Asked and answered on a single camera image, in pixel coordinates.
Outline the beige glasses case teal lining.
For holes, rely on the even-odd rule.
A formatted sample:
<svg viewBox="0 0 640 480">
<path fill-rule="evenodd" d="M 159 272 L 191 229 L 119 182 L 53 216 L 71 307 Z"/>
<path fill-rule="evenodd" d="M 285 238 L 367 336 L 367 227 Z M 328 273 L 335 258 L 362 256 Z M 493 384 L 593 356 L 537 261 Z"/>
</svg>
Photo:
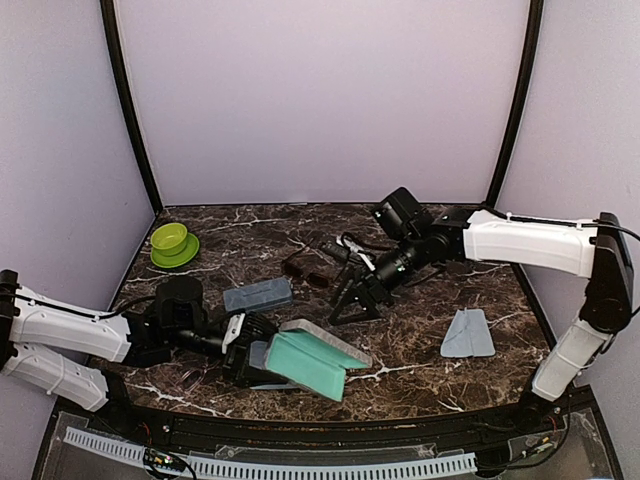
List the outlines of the beige glasses case teal lining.
<svg viewBox="0 0 640 480">
<path fill-rule="evenodd" d="M 347 371 L 372 364 L 370 355 L 306 319 L 282 323 L 262 359 L 266 371 L 335 402 L 343 400 Z"/>
</svg>

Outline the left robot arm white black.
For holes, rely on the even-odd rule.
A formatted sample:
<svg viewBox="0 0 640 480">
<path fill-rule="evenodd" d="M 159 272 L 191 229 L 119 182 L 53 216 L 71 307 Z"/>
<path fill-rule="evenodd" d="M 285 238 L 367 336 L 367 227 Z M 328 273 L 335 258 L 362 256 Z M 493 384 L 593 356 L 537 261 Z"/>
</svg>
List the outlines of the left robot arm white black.
<svg viewBox="0 0 640 480">
<path fill-rule="evenodd" d="M 145 309 L 134 312 L 141 302 Z M 254 342 L 268 342 L 278 329 L 260 313 L 239 310 L 214 314 L 204 304 L 202 283 L 173 277 L 151 296 L 113 312 L 66 304 L 20 285 L 17 272 L 1 273 L 1 372 L 64 397 L 87 411 L 100 409 L 103 421 L 120 436 L 141 427 L 116 374 L 82 366 L 62 355 L 70 350 L 112 363 L 149 368 L 169 362 L 175 349 L 219 356 L 240 366 L 236 354 Z"/>
</svg>

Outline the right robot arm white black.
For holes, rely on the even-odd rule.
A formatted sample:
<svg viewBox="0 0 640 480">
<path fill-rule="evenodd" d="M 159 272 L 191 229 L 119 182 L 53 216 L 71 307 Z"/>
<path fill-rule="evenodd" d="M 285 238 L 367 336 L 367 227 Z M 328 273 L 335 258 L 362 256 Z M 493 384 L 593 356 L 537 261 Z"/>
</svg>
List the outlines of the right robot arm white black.
<svg viewBox="0 0 640 480">
<path fill-rule="evenodd" d="M 452 208 L 432 216 L 405 187 L 376 204 L 371 214 L 393 249 L 370 267 L 349 270 L 331 300 L 332 325 L 379 318 L 392 292 L 430 264 L 496 261 L 558 270 L 588 281 L 584 303 L 568 330 L 533 376 L 528 396 L 510 413 L 521 434 L 534 432 L 549 405 L 636 315 L 634 268 L 625 241 L 629 230 L 615 215 L 594 220 L 515 216 L 489 207 Z"/>
</svg>

